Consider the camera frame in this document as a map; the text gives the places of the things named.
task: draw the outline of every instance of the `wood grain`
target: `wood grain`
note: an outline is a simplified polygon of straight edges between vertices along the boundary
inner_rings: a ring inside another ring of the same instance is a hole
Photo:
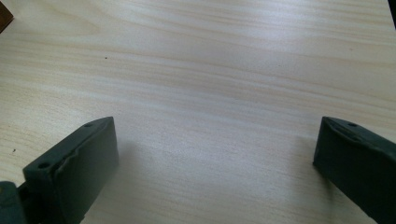
[[[396,139],[386,0],[5,0],[0,179],[114,116],[83,223],[374,223],[312,166],[322,116]]]

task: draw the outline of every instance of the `wooden table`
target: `wooden table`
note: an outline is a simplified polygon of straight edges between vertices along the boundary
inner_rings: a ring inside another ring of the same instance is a hole
[[[113,116],[83,223],[374,223],[312,166],[322,116],[396,139],[386,0],[3,0],[0,179]]]

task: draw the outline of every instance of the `hole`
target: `hole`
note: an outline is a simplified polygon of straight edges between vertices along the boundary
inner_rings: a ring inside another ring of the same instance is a hole
[[[45,168],[47,168],[47,167],[49,167],[49,166],[50,166],[49,163],[43,162],[43,163],[40,163],[40,164],[38,165],[38,169],[45,169]]]

